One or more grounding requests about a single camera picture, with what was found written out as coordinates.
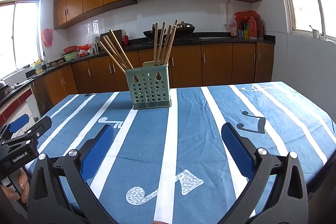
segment white wall tile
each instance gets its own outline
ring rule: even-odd
[[[302,36],[295,34],[287,35],[287,61],[286,67],[300,72]]]

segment human hand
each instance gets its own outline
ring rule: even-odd
[[[20,169],[20,175],[19,175],[19,179],[18,179],[19,185],[21,187],[22,194],[21,194],[21,201],[23,203],[27,203],[28,204],[28,194],[29,194],[29,183],[28,183],[28,178],[26,173],[23,171],[23,169]],[[14,190],[5,187],[3,185],[1,185],[1,188],[3,190],[3,192],[5,193],[6,197],[9,200],[18,200],[20,199],[20,195],[15,192]]]

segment red plastic bag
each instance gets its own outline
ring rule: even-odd
[[[53,43],[53,32],[53,29],[44,29],[41,32],[41,38],[46,47],[51,47]]]

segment blue gripper pad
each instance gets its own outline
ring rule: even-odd
[[[228,148],[233,160],[235,161],[240,173],[252,180],[254,176],[254,160],[238,138],[238,133],[234,128],[225,123],[222,127],[222,140]]]
[[[113,128],[107,126],[82,160],[81,176],[84,181],[93,178],[113,143]]]

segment lower cabinet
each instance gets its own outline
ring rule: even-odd
[[[71,65],[75,77],[77,89],[80,94],[95,93],[96,87],[88,60],[80,61]]]

